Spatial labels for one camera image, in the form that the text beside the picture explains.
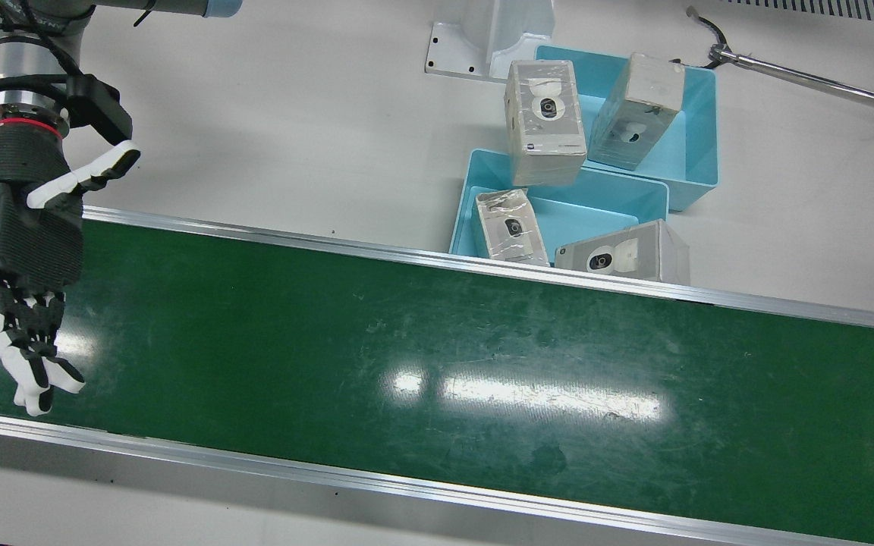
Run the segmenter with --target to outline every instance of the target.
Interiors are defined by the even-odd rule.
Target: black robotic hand
[[[83,376],[58,356],[63,289],[83,266],[83,194],[134,165],[124,141],[71,171],[58,132],[27,118],[0,121],[0,360],[29,415],[52,406],[53,388],[77,393]]]

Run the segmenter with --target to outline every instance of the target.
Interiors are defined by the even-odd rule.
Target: red ring
[[[41,121],[28,120],[28,118],[5,118],[4,120],[0,120],[0,125],[5,125],[5,124],[35,125],[35,127],[44,128],[47,131],[51,132],[52,134],[56,135],[56,138],[59,138],[60,140],[63,139],[63,136],[61,134],[59,134],[59,131],[57,131],[55,127],[53,127],[52,125],[44,124],[44,122],[41,122]]]

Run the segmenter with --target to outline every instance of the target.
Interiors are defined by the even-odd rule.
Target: product box
[[[479,193],[474,200],[476,248],[483,258],[549,266],[524,189]]]
[[[690,284],[690,247],[665,221],[559,246],[555,267],[670,284]]]
[[[599,109],[589,160],[635,170],[683,110],[686,70],[634,53]]]
[[[586,161],[572,62],[516,60],[504,94],[514,186],[572,184]]]

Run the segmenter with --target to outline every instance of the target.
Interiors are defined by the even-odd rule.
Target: aluminum frame
[[[83,217],[87,218],[87,220],[104,221],[108,222],[108,224],[132,225],[132,227],[136,228],[155,228],[163,229],[164,231],[207,235],[209,237],[250,241],[267,245],[289,246],[289,248],[311,249],[311,251],[337,253],[338,255],[356,256],[357,258],[381,259],[385,260],[385,262],[409,263],[439,269],[467,271],[479,275],[494,275],[539,283],[562,284],[562,286],[604,290],[611,291],[612,293],[631,293],[645,295],[645,297],[658,297],[663,300],[704,303],[731,309],[874,328],[874,312],[818,303],[780,300],[780,298],[729,293],[722,290],[700,289],[700,287],[686,287],[682,286],[682,284],[663,284],[622,277],[597,276],[564,269],[496,262],[491,259],[454,256],[448,253],[420,251],[419,249],[404,249],[399,248],[399,246],[361,243],[285,231],[271,231],[271,229],[257,227],[244,227],[243,225],[219,224],[214,221],[118,211],[102,207],[86,207]]]
[[[245,455],[245,453],[233,453],[166,440],[132,438],[89,428],[29,422],[9,417],[0,417],[0,438],[111,453],[132,457],[141,462],[157,460],[157,462],[177,463],[183,466],[201,467],[201,469],[266,476],[275,478],[280,485],[288,488],[315,486],[355,491],[362,494],[360,498],[362,502],[377,504],[384,510],[394,506],[394,503],[413,502],[413,508],[420,510],[448,505],[465,511],[489,510],[479,516],[481,519],[518,515],[523,518],[534,518],[538,522],[548,522],[552,524],[549,526],[552,532],[561,535],[568,533],[569,536],[577,536],[579,539],[582,538],[583,532],[581,524],[586,524],[590,526],[586,530],[590,537],[596,537],[593,533],[601,535],[603,532],[625,532],[626,535],[618,535],[618,537],[631,538],[628,543],[675,544],[679,541],[682,544],[695,544],[697,541],[704,541],[731,546],[862,544],[836,538],[799,535],[799,533],[772,531],[772,529],[752,526],[493,491],[488,488],[339,469],[322,464],[296,463],[291,460],[273,459],[273,457]]]

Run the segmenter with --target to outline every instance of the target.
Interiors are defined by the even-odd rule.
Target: metal rod
[[[814,74],[790,69],[771,62],[750,58],[750,56],[746,55],[738,55],[735,52],[729,51],[729,49],[726,49],[722,45],[715,45],[714,49],[711,51],[711,56],[720,62],[731,63],[743,69],[753,70],[768,76],[777,77],[780,80],[786,80],[786,82],[797,83],[799,86],[823,91],[832,96],[847,98],[869,106],[874,106],[874,93],[872,93],[872,91],[866,91],[864,89],[859,89],[859,87],[849,86],[849,84],[846,83],[836,82],[836,80],[830,80],[827,77],[815,76]]]

